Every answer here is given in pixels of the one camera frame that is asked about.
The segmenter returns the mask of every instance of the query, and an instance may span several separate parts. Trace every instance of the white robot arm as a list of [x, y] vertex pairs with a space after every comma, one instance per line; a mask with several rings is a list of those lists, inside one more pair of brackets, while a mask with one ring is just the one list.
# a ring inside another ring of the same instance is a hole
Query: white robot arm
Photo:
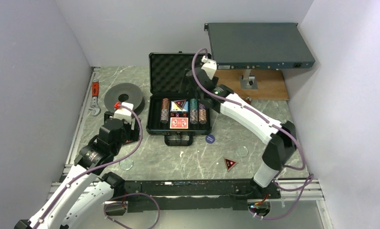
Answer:
[[295, 126], [291, 122], [283, 124], [249, 106], [227, 86], [217, 86], [216, 62], [203, 56], [203, 66], [195, 68], [197, 54], [192, 70], [183, 77], [181, 92], [193, 92], [200, 103], [238, 121], [267, 145], [263, 164], [253, 177], [256, 187], [266, 188], [296, 150]]
[[[133, 107], [127, 103], [123, 103], [123, 106]], [[114, 114], [106, 112], [104, 118], [99, 134], [80, 150], [75, 164], [51, 198], [30, 219], [20, 220], [15, 229], [76, 228], [87, 218], [90, 210], [95, 209], [93, 206], [111, 199], [115, 191], [124, 193], [120, 188], [123, 189], [125, 181], [110, 172], [104, 174], [97, 186], [79, 200], [84, 190], [104, 169], [94, 168], [112, 162], [122, 145], [139, 139], [139, 123], [131, 117], [130, 111], [120, 108]]]

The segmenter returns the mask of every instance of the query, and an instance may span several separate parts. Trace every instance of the red wire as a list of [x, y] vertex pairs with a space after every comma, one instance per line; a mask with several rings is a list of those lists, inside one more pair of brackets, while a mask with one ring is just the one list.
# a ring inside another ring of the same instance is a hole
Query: red wire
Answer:
[[126, 197], [123, 197], [123, 199], [121, 200], [121, 203], [124, 203], [125, 202], [125, 198]]
[[264, 201], [266, 201], [267, 198], [268, 198], [268, 194], [266, 194], [266, 196], [264, 197], [264, 199], [262, 201], [255, 203], [255, 205], [261, 205], [261, 204], [263, 204]]

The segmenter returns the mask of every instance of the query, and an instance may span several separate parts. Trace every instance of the red playing card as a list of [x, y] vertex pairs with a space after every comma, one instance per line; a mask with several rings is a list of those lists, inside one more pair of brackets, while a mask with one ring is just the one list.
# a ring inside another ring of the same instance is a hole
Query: red playing card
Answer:
[[170, 118], [170, 129], [188, 129], [188, 118]]

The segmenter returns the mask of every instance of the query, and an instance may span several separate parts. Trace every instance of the white enclosure wall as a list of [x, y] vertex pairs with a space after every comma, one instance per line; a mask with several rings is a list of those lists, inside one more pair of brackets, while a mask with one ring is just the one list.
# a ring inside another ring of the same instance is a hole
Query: white enclosure wall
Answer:
[[0, 0], [0, 229], [61, 176], [90, 76], [54, 0]]
[[56, 0], [92, 66], [209, 48], [207, 22], [302, 22], [313, 0]]
[[315, 0], [299, 30], [317, 60], [286, 71], [309, 170], [337, 229], [380, 229], [380, 0]]

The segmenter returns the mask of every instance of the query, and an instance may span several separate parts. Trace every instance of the case handle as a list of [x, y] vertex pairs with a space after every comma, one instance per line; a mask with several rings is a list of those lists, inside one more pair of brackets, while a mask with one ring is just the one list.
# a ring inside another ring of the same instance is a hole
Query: case handle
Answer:
[[164, 143], [168, 146], [190, 146], [193, 143], [193, 135], [188, 140], [183, 140], [181, 135], [176, 135], [175, 140], [170, 140], [168, 135], [164, 136]]

